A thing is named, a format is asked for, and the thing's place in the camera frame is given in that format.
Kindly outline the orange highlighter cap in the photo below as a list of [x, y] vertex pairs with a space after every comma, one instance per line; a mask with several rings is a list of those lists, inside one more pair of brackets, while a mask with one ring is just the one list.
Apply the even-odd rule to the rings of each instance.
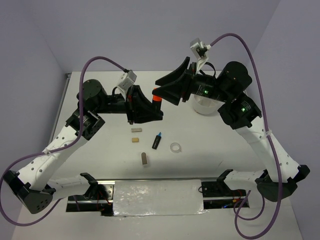
[[155, 101], [155, 102], [161, 102], [162, 101], [162, 98], [155, 95], [155, 94], [152, 94], [152, 100]]

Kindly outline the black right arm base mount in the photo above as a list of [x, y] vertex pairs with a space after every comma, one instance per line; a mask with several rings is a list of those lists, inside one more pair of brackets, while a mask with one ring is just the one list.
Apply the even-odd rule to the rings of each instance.
[[205, 210], [233, 208], [235, 203], [245, 198], [247, 192], [244, 189], [231, 190], [225, 183], [231, 172], [231, 169], [227, 169], [216, 180], [201, 182], [198, 192], [202, 194]]

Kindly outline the black orange highlighter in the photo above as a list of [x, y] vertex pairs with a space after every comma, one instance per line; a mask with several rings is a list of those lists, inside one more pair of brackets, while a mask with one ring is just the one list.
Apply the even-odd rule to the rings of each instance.
[[152, 100], [152, 105], [154, 107], [154, 110], [155, 110], [155, 113], [158, 115], [158, 116], [161, 116], [163, 117], [163, 112], [161, 110], [161, 106], [162, 106], [162, 100]]

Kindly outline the black blue highlighter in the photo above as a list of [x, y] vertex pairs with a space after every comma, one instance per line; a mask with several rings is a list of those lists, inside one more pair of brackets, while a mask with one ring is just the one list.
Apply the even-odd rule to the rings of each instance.
[[154, 139], [154, 141], [153, 141], [153, 144], [152, 144], [152, 147], [151, 147], [151, 148], [154, 149], [154, 150], [156, 150], [156, 149], [158, 148], [158, 146], [159, 146], [159, 143], [160, 143], [161, 139], [162, 139], [162, 133], [159, 132], [159, 133], [155, 136], [155, 139]]

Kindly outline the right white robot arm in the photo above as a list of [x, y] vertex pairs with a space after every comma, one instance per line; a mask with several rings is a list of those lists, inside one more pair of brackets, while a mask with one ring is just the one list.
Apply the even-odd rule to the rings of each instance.
[[255, 172], [225, 170], [217, 178], [217, 190], [223, 196], [234, 190], [257, 190], [271, 202], [291, 196], [310, 173], [284, 150], [270, 129], [265, 114], [244, 91], [252, 83], [247, 68], [240, 62], [226, 64], [218, 77], [196, 72], [196, 63], [186, 57], [173, 72], [155, 81], [153, 95], [174, 105], [191, 95], [222, 102], [217, 110], [222, 121], [250, 145], [265, 169]]

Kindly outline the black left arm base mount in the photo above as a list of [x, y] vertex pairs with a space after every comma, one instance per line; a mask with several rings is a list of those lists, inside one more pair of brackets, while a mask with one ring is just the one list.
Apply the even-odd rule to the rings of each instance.
[[67, 213], [99, 213], [104, 217], [113, 217], [113, 196], [115, 183], [99, 183], [89, 173], [81, 173], [89, 184], [82, 195], [69, 196], [67, 199]]

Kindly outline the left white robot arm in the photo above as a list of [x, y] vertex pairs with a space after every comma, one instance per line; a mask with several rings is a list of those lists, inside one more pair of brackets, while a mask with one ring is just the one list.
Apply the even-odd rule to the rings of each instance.
[[8, 170], [4, 174], [4, 181], [31, 214], [40, 213], [52, 201], [72, 195], [91, 200], [99, 193], [107, 194], [105, 188], [86, 172], [75, 177], [52, 178], [62, 164], [102, 128], [105, 121], [100, 114], [125, 114], [131, 125], [163, 119], [160, 103], [149, 101], [138, 85], [131, 86], [126, 97], [108, 95], [96, 79], [85, 81], [82, 90], [83, 117], [76, 109], [44, 149], [43, 155], [18, 171]]

